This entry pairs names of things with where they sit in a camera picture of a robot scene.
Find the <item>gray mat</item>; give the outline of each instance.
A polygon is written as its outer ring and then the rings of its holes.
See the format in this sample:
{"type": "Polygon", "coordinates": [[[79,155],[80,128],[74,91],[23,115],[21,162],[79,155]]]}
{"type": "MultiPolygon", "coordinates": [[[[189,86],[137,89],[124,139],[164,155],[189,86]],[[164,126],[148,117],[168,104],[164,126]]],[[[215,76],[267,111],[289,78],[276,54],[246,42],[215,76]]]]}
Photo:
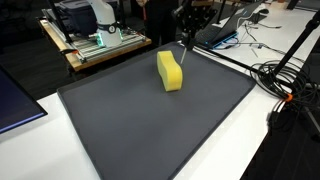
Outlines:
{"type": "Polygon", "coordinates": [[[255,85],[250,77],[188,52],[180,91],[167,93],[156,52],[58,90],[98,173],[111,180],[171,179],[255,85]]]}

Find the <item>black pole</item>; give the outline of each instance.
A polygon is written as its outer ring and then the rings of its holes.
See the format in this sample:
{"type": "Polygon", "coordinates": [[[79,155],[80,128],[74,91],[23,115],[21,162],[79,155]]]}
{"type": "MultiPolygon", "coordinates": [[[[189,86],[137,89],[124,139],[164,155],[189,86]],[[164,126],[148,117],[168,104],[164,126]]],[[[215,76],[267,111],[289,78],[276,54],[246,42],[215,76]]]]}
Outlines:
{"type": "Polygon", "coordinates": [[[124,15],[123,0],[119,0],[119,6],[120,6],[121,23],[123,28],[126,28],[127,24],[126,24],[126,16],[124,15]]]}
{"type": "Polygon", "coordinates": [[[227,0],[223,0],[220,11],[219,11],[219,15],[218,15],[218,19],[217,19],[217,24],[220,24],[220,19],[221,19],[221,15],[224,9],[224,6],[226,5],[226,1],[227,0]]]}
{"type": "Polygon", "coordinates": [[[50,8],[52,9],[52,12],[54,14],[54,16],[56,17],[57,19],[57,23],[58,23],[58,26],[60,28],[60,30],[62,31],[62,33],[64,34],[64,37],[66,38],[66,42],[67,43],[71,43],[72,42],[72,39],[70,38],[68,32],[67,32],[67,29],[66,27],[64,26],[60,16],[59,16],[59,13],[56,9],[56,6],[54,5],[54,3],[52,2],[52,0],[47,0],[50,8]]]}
{"type": "Polygon", "coordinates": [[[286,55],[282,58],[278,66],[274,69],[274,74],[277,75],[281,69],[286,65],[286,63],[291,59],[294,53],[299,49],[303,42],[308,38],[308,36],[315,30],[320,24],[320,10],[313,16],[313,18],[306,25],[305,30],[292,45],[286,55]]]}

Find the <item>table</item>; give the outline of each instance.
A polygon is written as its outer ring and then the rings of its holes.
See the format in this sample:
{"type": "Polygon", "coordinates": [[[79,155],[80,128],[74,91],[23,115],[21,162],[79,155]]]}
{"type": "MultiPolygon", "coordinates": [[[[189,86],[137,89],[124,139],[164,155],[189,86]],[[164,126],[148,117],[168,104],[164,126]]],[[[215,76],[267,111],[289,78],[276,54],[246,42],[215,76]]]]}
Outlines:
{"type": "MultiPolygon", "coordinates": [[[[290,48],[313,16],[312,12],[302,10],[270,11],[270,16],[261,23],[282,25],[283,28],[270,30],[261,27],[252,31],[252,34],[259,41],[283,51],[290,48]]],[[[319,35],[320,29],[314,31],[296,56],[306,59],[319,35]]],[[[251,48],[245,45],[219,52],[247,65],[266,61],[258,59],[251,48]]],[[[234,64],[219,58],[213,59],[248,74],[245,69],[234,64]]],[[[268,132],[266,120],[276,102],[278,99],[255,87],[175,179],[239,179],[268,132]]],[[[50,95],[39,100],[39,103],[48,111],[48,116],[0,136],[1,177],[8,180],[99,179],[58,95],[50,95]]]]}
{"type": "MultiPolygon", "coordinates": [[[[59,51],[64,49],[69,49],[67,44],[59,37],[59,35],[54,31],[54,29],[48,24],[46,20],[40,20],[40,26],[41,28],[49,35],[49,37],[52,39],[52,41],[56,44],[59,51]]],[[[141,41],[139,44],[134,44],[132,46],[126,47],[124,49],[121,49],[119,51],[108,53],[102,57],[100,57],[97,60],[94,61],[88,61],[85,63],[81,63],[80,60],[72,53],[66,54],[66,60],[69,62],[70,66],[74,71],[80,71],[82,69],[91,67],[93,65],[102,63],[104,61],[110,60],[112,58],[118,57],[120,55],[126,54],[128,52],[132,52],[134,50],[137,50],[139,48],[145,47],[147,45],[151,44],[151,39],[146,38],[144,42],[141,41]]]]}

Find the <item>electronic equipment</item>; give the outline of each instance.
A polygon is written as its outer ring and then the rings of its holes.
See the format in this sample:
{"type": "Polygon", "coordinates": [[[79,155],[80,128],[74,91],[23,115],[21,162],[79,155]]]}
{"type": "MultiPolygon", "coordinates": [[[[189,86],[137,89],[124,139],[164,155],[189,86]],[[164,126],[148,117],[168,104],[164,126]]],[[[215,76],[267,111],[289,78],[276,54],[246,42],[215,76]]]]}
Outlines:
{"type": "Polygon", "coordinates": [[[211,25],[199,31],[196,35],[198,44],[212,49],[219,46],[222,42],[235,37],[238,26],[240,26],[246,18],[250,18],[254,10],[257,9],[261,3],[262,1],[257,1],[236,9],[222,28],[211,25]]]}
{"type": "Polygon", "coordinates": [[[0,83],[0,133],[47,115],[1,65],[0,83]]]}

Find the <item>desk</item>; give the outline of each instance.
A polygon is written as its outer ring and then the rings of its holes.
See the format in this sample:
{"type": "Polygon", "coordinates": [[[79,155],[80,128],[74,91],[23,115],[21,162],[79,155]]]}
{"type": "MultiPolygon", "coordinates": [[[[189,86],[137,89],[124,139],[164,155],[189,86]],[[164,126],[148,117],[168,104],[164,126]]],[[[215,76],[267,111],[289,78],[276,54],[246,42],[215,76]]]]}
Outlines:
{"type": "MultiPolygon", "coordinates": [[[[46,20],[40,20],[40,26],[41,28],[49,35],[49,37],[52,39],[52,41],[56,44],[59,51],[64,49],[69,49],[67,44],[59,37],[59,35],[54,31],[54,29],[48,24],[46,20]]],[[[108,53],[102,57],[100,57],[97,60],[94,61],[88,61],[85,63],[81,63],[79,58],[75,56],[74,54],[67,54],[66,59],[69,62],[70,66],[74,69],[74,71],[80,71],[82,69],[91,67],[93,65],[99,64],[101,62],[107,61],[109,59],[115,58],[117,56],[126,54],[128,52],[137,50],[139,48],[142,48],[144,46],[150,45],[151,40],[149,38],[146,38],[146,41],[140,42],[139,44],[134,44],[132,46],[128,46],[124,49],[121,49],[119,51],[108,53]]]]}
{"type": "MultiPolygon", "coordinates": [[[[281,24],[284,27],[277,31],[261,27],[260,34],[258,30],[252,33],[267,45],[286,51],[313,14],[301,10],[292,12],[272,10],[270,17],[261,23],[281,24]],[[266,33],[283,36],[266,36],[266,33]],[[283,39],[286,41],[280,44],[278,40],[283,39]]],[[[240,36],[243,32],[243,29],[239,29],[240,36]]],[[[296,55],[306,59],[319,35],[320,30],[317,29],[296,55]]],[[[245,45],[238,49],[219,52],[248,65],[265,61],[254,56],[251,49],[245,45]]],[[[218,58],[213,59],[248,74],[243,68],[218,58]]],[[[268,132],[267,116],[277,101],[278,99],[268,95],[261,88],[255,87],[208,138],[175,179],[239,179],[268,132]]],[[[48,116],[0,136],[1,177],[7,180],[99,179],[58,95],[50,95],[39,100],[39,103],[48,111],[48,116]]]]}

